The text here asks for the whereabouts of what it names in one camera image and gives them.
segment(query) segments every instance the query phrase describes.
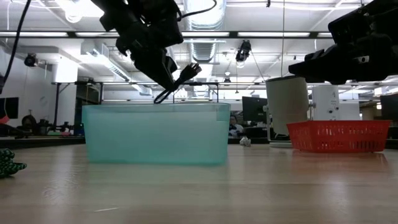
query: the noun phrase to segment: translucent plastic bin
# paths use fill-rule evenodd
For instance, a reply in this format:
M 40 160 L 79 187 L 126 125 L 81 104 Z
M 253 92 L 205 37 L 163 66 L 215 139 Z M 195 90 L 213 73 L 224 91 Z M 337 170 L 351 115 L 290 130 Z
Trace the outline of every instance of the translucent plastic bin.
M 83 107 L 90 162 L 222 164 L 230 105 L 94 105 Z

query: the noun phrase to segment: table surface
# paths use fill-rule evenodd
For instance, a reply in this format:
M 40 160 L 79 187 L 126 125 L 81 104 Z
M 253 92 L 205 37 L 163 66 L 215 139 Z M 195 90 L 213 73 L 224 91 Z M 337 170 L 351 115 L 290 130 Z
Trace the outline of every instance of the table surface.
M 398 151 L 229 146 L 225 166 L 89 164 L 85 146 L 17 150 L 0 223 L 395 223 Z

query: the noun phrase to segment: red plastic basket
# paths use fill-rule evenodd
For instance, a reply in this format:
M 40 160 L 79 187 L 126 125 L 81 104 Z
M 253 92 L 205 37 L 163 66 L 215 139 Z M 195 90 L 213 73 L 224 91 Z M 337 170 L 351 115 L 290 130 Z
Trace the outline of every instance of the red plastic basket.
M 381 152 L 391 121 L 305 121 L 288 124 L 295 149 L 310 152 Z

